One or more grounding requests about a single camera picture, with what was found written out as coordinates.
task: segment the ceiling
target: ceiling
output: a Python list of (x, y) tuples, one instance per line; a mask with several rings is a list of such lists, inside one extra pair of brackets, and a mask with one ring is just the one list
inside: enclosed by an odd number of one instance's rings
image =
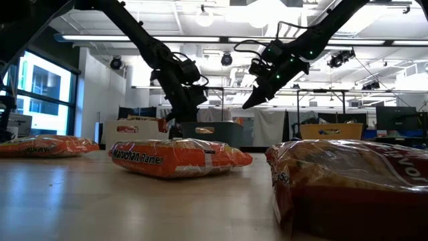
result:
[[(144, 22), (144, 29), (152, 35), (218, 35), (218, 36), (274, 36), (276, 23), (279, 20), (289, 21), (299, 25), (310, 25), (322, 19), (327, 6), (339, 3), (340, 0), (319, 0), (317, 4), (306, 5), (304, 8), (290, 8), (280, 0), (257, 0), (245, 7), (230, 6), (229, 0), (215, 1), (125, 1), (126, 9), (138, 21)], [(355, 38), (428, 38), (428, 21), (420, 6), (414, 1), (406, 1), (411, 7), (410, 12), (403, 14), (406, 5), (367, 5), (363, 7), (334, 37)], [(201, 4), (206, 12), (201, 13)], [(208, 27), (204, 23), (212, 21)], [(123, 33), (101, 12), (73, 10), (57, 19), (51, 26), (64, 34), (87, 35), (122, 35)], [(302, 31), (292, 27), (281, 28), (280, 36), (297, 37)], [(91, 47), (94, 55), (103, 58), (112, 58), (113, 55), (124, 57), (128, 64), (132, 64), (138, 54), (132, 43), (95, 43)], [(183, 44), (171, 44), (170, 48), (185, 51)], [(261, 48), (249, 45), (242, 46), (256, 51)], [(253, 56), (236, 53), (231, 44), (198, 44), (196, 51), (190, 54), (198, 63), (201, 72), (209, 76), (224, 76), (232, 78), (231, 72), (236, 69), (247, 68)], [(207, 50), (218, 50), (218, 54), (204, 54)], [(312, 71), (308, 76), (301, 76), (296, 81), (307, 88), (326, 88), (333, 85), (335, 88), (352, 88), (355, 83), (370, 79), (371, 74), (380, 73), (379, 78), (388, 86), (393, 86), (396, 74), (404, 67), (411, 66), (412, 61), (423, 62), (428, 60), (427, 48), (374, 48), (358, 47), (354, 49), (356, 57), (341, 68), (330, 73), (326, 61), (336, 51), (324, 51), (321, 59), (312, 62)], [(220, 64), (221, 53), (232, 52), (233, 64), (224, 67)], [(237, 86), (242, 83), (243, 75), (238, 75), (239, 81), (229, 80), (229, 85)]]

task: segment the table surface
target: table surface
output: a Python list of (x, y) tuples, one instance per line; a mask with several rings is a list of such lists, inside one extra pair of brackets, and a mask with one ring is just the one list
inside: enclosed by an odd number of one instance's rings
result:
[(270, 168), (253, 157), (231, 173), (174, 180), (129, 172), (105, 151), (0, 159), (0, 240), (288, 240)]

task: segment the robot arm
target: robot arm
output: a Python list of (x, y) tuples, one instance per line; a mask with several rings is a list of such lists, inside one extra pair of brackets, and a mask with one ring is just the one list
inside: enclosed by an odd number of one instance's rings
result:
[(0, 76), (19, 57), (49, 23), (69, 10), (98, 10), (122, 30), (137, 46), (144, 61), (153, 69), (152, 79), (157, 79), (173, 107), (168, 120), (196, 121), (197, 105), (205, 102), (203, 86), (194, 82), (201, 78), (195, 63), (181, 61), (162, 42), (151, 37), (117, 0), (38, 0), (32, 5), (33, 14), (0, 31)]
[[(320, 23), (307, 27), (306, 32), (294, 41), (284, 44), (275, 39), (266, 46), (261, 60), (252, 62), (249, 69), (250, 74), (257, 76), (255, 81), (258, 87), (253, 87), (253, 93), (243, 108), (251, 108), (271, 100), (299, 72), (308, 74), (309, 63), (303, 60), (316, 59), (327, 46), (328, 40), (368, 2), (369, 0), (342, 0)], [(428, 2), (416, 2), (422, 6), (427, 16)]]

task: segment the white ceiling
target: white ceiling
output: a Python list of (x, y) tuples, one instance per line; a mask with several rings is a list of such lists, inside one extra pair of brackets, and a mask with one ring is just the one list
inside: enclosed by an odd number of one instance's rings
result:
[[(230, 7), (229, 0), (208, 1), (205, 3), (205, 9), (213, 12), (213, 23), (209, 27), (200, 26), (196, 22), (196, 14), (202, 1), (185, 1), (167, 2), (167, 1), (141, 1), (132, 0), (127, 2), (127, 10), (137, 19), (144, 22), (144, 28), (153, 35), (227, 35), (227, 36), (264, 36), (272, 35), (276, 31), (276, 21), (284, 20), (291, 21), (297, 24), (304, 24), (305, 21), (310, 23), (323, 10), (325, 6), (332, 0), (321, 0), (317, 8), (314, 9), (296, 9), (286, 8), (281, 4), (280, 0), (258, 0), (263, 5), (257, 6), (258, 12), (248, 12), (247, 15), (240, 14), (246, 7)], [(428, 38), (428, 21), (425, 19), (422, 9), (417, 3), (411, 4), (411, 11), (408, 14), (403, 14), (405, 7), (378, 7), (374, 11), (375, 17), (368, 20), (366, 17), (361, 17), (348, 22), (349, 25), (346, 31), (353, 31), (355, 25), (354, 37), (365, 38)], [(263, 28), (255, 28), (249, 24), (249, 21), (254, 19), (268, 19), (270, 24)], [(123, 33), (101, 12), (97, 11), (76, 11), (73, 10), (62, 17), (55, 19), (51, 26), (57, 29), (60, 33), (72, 34), (100, 34), (100, 35), (122, 35)], [(284, 35), (296, 33), (292, 29), (282, 31)], [(135, 55), (136, 48), (132, 43), (101, 43), (97, 44), (98, 49), (92, 53), (109, 55)], [(201, 44), (202, 49), (231, 51), (232, 45), (228, 44)], [(257, 46), (249, 46), (253, 50), (257, 50)], [(426, 48), (355, 48), (356, 56), (361, 59), (364, 65), (371, 63), (367, 68), (372, 73), (384, 72), (388, 73), (382, 76), (386, 82), (393, 82), (394, 72), (402, 70), (401, 68), (388, 67), (372, 68), (373, 64), (383, 62), (384, 60), (394, 60), (395, 64), (406, 64), (409, 60), (428, 60), (428, 49)], [(226, 68), (219, 63), (218, 56), (197, 56), (197, 63), (200, 65), (202, 73), (208, 75), (224, 75), (229, 77), (232, 68), (248, 65), (251, 58), (242, 58), (236, 55), (232, 66)], [(362, 80), (370, 74), (362, 68), (361, 65), (352, 66), (354, 69), (349, 70), (351, 65), (343, 65), (343, 67), (334, 71), (333, 74), (327, 74), (325, 71), (316, 71), (306, 76), (305, 84), (318, 82), (325, 83), (329, 86), (329, 82), (336, 85), (340, 83), (354, 83)]]

